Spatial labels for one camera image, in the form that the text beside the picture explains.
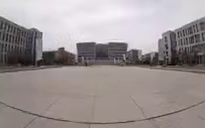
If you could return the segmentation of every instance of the distant building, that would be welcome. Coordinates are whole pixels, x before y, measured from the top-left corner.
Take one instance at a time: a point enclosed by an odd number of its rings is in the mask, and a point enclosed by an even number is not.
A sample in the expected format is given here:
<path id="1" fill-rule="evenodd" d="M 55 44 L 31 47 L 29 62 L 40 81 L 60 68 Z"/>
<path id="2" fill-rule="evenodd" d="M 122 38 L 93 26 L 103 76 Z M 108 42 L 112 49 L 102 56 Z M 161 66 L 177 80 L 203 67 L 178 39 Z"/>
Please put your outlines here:
<path id="1" fill-rule="evenodd" d="M 55 51 L 44 51 L 43 52 L 43 64 L 53 65 L 74 65 L 75 64 L 75 54 L 70 53 L 65 50 L 65 48 L 59 48 Z"/>
<path id="2" fill-rule="evenodd" d="M 110 42 L 108 43 L 108 58 L 113 60 L 122 60 L 128 49 L 127 43 Z"/>
<path id="3" fill-rule="evenodd" d="M 26 45 L 26 55 L 29 55 L 32 64 L 37 64 L 42 60 L 43 55 L 43 33 L 39 30 L 32 28 L 28 31 L 28 43 Z"/>
<path id="4" fill-rule="evenodd" d="M 150 52 L 142 56 L 144 64 L 158 64 L 158 52 Z"/>
<path id="5" fill-rule="evenodd" d="M 123 60 L 128 45 L 126 43 L 111 42 L 108 44 L 96 44 L 94 42 L 83 42 L 77 44 L 78 62 L 86 60 L 96 62 L 99 60 Z"/>
<path id="6" fill-rule="evenodd" d="M 126 57 L 130 63 L 136 63 L 138 61 L 141 61 L 142 50 L 132 49 L 127 52 Z"/>
<path id="7" fill-rule="evenodd" d="M 77 44 L 78 62 L 84 60 L 95 61 L 96 59 L 96 43 L 83 42 Z"/>
<path id="8" fill-rule="evenodd" d="M 0 16 L 0 65 L 36 64 L 42 56 L 42 32 Z"/>
<path id="9" fill-rule="evenodd" d="M 162 34 L 162 39 L 158 42 L 159 61 L 165 64 L 176 63 L 176 35 L 173 31 L 167 31 Z"/>
<path id="10" fill-rule="evenodd" d="M 163 64 L 165 54 L 166 54 L 165 42 L 163 41 L 163 39 L 159 39 L 158 41 L 158 60 L 160 64 Z"/>
<path id="11" fill-rule="evenodd" d="M 175 33 L 180 60 L 205 64 L 205 17 L 176 29 Z"/>

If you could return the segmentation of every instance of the ground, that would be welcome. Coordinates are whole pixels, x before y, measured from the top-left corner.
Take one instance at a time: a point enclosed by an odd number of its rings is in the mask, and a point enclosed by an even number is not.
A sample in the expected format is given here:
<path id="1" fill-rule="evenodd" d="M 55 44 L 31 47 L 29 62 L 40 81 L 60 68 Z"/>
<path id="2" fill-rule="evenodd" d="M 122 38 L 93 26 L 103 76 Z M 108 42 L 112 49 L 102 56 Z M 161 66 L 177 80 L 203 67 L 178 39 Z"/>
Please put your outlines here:
<path id="1" fill-rule="evenodd" d="M 0 128 L 205 128 L 205 74 L 118 66 L 3 73 Z"/>

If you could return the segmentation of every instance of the multi-story building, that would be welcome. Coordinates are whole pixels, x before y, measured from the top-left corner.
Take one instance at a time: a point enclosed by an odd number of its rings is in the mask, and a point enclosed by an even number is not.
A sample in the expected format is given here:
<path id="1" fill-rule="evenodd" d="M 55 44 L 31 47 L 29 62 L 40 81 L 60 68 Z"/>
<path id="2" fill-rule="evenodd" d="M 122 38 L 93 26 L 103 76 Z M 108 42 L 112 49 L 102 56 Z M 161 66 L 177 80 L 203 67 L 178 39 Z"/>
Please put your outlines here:
<path id="1" fill-rule="evenodd" d="M 158 41 L 159 61 L 165 64 L 175 64 L 176 62 L 176 35 L 173 31 L 162 34 L 162 39 Z"/>
<path id="2" fill-rule="evenodd" d="M 0 64 L 16 64 L 21 60 L 34 60 L 32 64 L 35 64 L 36 60 L 41 59 L 42 33 L 39 32 L 37 38 L 29 33 L 32 33 L 32 29 L 26 29 L 0 16 Z M 32 55 L 27 52 L 28 49 L 32 50 Z"/>
<path id="3" fill-rule="evenodd" d="M 87 60 L 88 62 L 95 62 L 95 60 L 123 60 L 123 57 L 126 55 L 127 48 L 128 45 L 126 43 L 78 43 L 78 62 L 82 62 L 83 60 Z"/>
<path id="4" fill-rule="evenodd" d="M 144 64 L 157 64 L 158 63 L 158 52 L 150 52 L 142 56 Z"/>
<path id="5" fill-rule="evenodd" d="M 25 54 L 30 58 L 32 64 L 37 64 L 39 60 L 42 60 L 43 56 L 43 33 L 35 28 L 28 30 L 26 52 Z"/>
<path id="6" fill-rule="evenodd" d="M 110 42 L 108 43 L 108 58 L 122 60 L 128 49 L 127 43 Z"/>
<path id="7" fill-rule="evenodd" d="M 176 29 L 175 33 L 180 60 L 205 64 L 205 17 Z"/>
<path id="8" fill-rule="evenodd" d="M 44 51 L 43 52 L 43 64 L 63 64 L 63 65 L 74 65 L 75 54 L 68 52 L 65 48 L 59 48 L 55 51 Z"/>
<path id="9" fill-rule="evenodd" d="M 95 61 L 96 59 L 96 43 L 83 42 L 77 44 L 78 62 L 83 60 Z"/>
<path id="10" fill-rule="evenodd" d="M 141 61 L 142 50 L 132 49 L 127 52 L 126 57 L 130 63 L 136 63 L 137 61 Z"/>
<path id="11" fill-rule="evenodd" d="M 160 64 L 164 62 L 164 55 L 165 55 L 165 43 L 163 39 L 159 39 L 158 41 L 158 60 Z"/>

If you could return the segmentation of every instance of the cloud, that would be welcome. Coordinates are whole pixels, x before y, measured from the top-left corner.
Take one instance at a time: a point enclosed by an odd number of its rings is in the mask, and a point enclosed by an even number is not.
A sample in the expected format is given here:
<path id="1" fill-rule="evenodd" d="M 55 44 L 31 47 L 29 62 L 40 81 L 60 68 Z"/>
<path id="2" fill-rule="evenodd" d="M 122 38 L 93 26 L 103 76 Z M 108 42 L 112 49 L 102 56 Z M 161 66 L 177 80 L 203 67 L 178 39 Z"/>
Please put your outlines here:
<path id="1" fill-rule="evenodd" d="M 45 50 L 126 41 L 145 53 L 163 32 L 205 16 L 205 0 L 0 0 L 0 15 L 41 30 Z"/>

